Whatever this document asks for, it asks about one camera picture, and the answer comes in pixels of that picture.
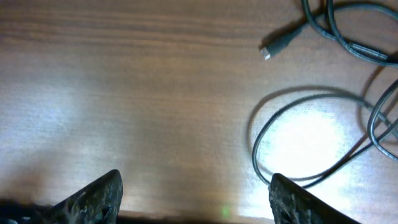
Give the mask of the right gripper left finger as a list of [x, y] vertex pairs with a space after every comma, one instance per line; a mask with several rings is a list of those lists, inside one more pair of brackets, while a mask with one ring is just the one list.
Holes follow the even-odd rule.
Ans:
[[53, 206], [46, 222], [115, 224], [122, 197], [121, 173], [113, 169]]

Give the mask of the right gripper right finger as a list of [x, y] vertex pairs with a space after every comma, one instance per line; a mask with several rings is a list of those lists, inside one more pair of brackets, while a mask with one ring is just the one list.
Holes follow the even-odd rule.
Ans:
[[276, 224], [359, 224], [279, 173], [272, 176], [269, 202]]

